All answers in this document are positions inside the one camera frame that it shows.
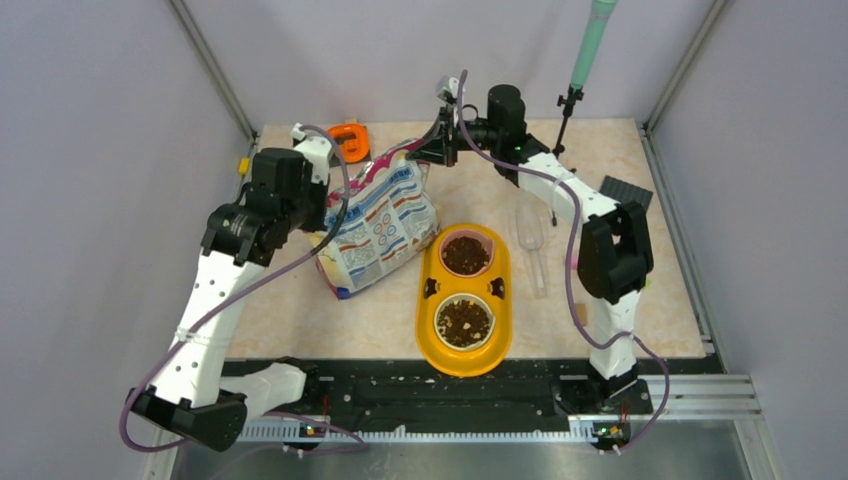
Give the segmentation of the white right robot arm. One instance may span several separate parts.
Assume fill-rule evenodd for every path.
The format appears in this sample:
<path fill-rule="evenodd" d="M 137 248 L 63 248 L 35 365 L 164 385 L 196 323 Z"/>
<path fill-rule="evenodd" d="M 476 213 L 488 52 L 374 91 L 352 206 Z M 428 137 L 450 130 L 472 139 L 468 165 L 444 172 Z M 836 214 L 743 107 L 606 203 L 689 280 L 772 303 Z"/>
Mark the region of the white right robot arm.
<path fill-rule="evenodd" d="M 463 94 L 459 79 L 439 81 L 436 95 L 443 105 L 408 157 L 451 167 L 460 152 L 473 151 L 558 217 L 570 218 L 565 261 L 569 312 L 577 312 L 575 280 L 601 309 L 592 333 L 578 329 L 592 348 L 586 397 L 594 409 L 612 412 L 638 379 L 633 352 L 635 313 L 654 267 L 646 210 L 637 201 L 618 201 L 590 187 L 560 162 L 554 150 L 529 133 L 517 87 L 492 87 L 485 116 L 472 120 L 463 116 Z"/>

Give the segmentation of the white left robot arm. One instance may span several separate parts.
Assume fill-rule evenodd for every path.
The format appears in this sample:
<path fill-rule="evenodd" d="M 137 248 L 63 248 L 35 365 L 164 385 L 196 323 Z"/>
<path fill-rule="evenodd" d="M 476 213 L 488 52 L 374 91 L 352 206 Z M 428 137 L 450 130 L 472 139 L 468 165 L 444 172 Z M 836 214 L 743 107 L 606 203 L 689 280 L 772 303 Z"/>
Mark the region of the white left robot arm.
<path fill-rule="evenodd" d="M 210 214 L 172 344 L 130 391 L 121 412 L 119 432 L 130 448 L 155 450 L 131 440 L 131 414 L 177 435 L 180 443 L 223 452 L 250 420 L 283 405 L 303 414 L 319 404 L 312 368 L 297 359 L 274 360 L 245 376 L 223 374 L 247 296 L 310 260 L 341 225 L 327 219 L 336 142 L 313 125 L 296 125 L 291 137 L 289 148 L 256 152 L 237 199 Z"/>

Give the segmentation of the clear plastic scoop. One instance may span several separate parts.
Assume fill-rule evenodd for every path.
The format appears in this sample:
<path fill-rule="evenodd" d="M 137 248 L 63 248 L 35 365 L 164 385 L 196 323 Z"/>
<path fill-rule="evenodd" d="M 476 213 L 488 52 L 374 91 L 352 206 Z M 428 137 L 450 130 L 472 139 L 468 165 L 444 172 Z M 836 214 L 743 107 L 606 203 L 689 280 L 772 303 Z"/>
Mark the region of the clear plastic scoop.
<path fill-rule="evenodd" d="M 545 298 L 548 294 L 542 258 L 544 233 L 542 223 L 534 208 L 529 204 L 520 204 L 516 208 L 516 233 L 520 247 L 528 259 L 528 275 L 536 298 Z"/>

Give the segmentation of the pink pet food bag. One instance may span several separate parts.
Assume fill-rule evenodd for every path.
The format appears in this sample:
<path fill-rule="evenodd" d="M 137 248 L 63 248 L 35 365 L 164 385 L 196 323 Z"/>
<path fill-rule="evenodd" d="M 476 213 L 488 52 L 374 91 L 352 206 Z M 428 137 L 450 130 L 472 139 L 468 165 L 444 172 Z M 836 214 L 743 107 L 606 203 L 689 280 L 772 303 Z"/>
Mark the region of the pink pet food bag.
<path fill-rule="evenodd" d="M 429 165 L 407 155 L 421 139 L 400 142 L 351 180 L 345 218 L 316 264 L 331 291 L 348 299 L 426 249 L 440 233 L 440 211 L 427 194 Z"/>

